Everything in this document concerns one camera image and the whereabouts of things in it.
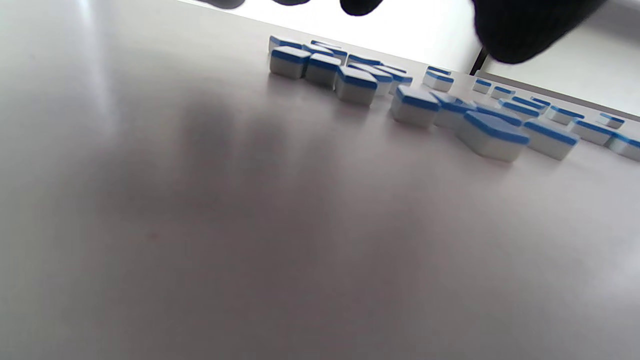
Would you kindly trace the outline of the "person's left hand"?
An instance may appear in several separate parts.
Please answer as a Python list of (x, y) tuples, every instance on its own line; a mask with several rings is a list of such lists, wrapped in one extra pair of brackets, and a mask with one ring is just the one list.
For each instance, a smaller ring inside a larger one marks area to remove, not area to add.
[(278, 27), (463, 68), (478, 49), (524, 63), (578, 27), (602, 0), (206, 0)]

